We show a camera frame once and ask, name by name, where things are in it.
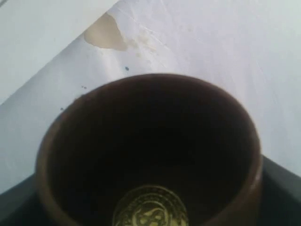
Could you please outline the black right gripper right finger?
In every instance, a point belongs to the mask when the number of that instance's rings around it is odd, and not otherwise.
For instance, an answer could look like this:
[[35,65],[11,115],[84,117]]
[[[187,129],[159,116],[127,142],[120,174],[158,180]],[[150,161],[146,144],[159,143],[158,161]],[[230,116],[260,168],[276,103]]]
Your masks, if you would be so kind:
[[301,178],[263,158],[262,196],[258,226],[301,225]]

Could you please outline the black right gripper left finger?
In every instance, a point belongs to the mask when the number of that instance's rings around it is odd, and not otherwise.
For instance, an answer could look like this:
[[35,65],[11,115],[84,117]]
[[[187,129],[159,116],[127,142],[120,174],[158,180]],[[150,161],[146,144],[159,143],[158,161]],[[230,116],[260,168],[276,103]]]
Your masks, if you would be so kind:
[[36,191],[34,175],[0,195],[0,224],[2,226],[45,224],[45,212]]

